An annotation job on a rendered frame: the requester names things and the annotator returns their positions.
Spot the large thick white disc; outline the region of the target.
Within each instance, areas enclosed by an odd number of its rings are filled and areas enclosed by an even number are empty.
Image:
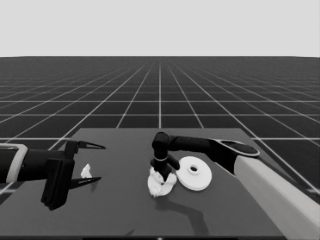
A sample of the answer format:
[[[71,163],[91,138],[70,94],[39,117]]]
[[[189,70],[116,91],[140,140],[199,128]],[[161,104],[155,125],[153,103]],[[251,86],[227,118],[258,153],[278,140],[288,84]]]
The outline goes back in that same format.
[[[212,171],[207,163],[195,156],[180,159],[180,169],[176,171],[179,182],[189,190],[202,191],[212,180]]]

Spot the white round carrier with pins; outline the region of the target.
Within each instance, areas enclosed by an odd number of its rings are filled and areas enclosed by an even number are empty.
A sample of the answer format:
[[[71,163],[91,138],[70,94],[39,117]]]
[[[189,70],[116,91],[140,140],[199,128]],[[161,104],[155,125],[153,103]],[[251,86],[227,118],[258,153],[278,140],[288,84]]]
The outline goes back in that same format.
[[[160,186],[157,182],[156,182],[156,178],[162,178],[162,176],[160,175],[160,173],[159,173],[159,175],[158,176],[151,176],[150,175],[150,172],[149,172],[149,177],[148,177],[148,179],[147,179],[147,185],[148,185],[148,189],[151,187],[151,186]],[[159,197],[159,196],[165,196],[165,195],[167,195],[167,194],[169,194],[170,192],[171,192],[171,190],[173,189],[173,187],[174,187],[174,185],[171,185],[171,184],[169,184],[169,185],[165,185],[165,186],[160,186],[161,187],[161,193],[157,196],[157,197]]]

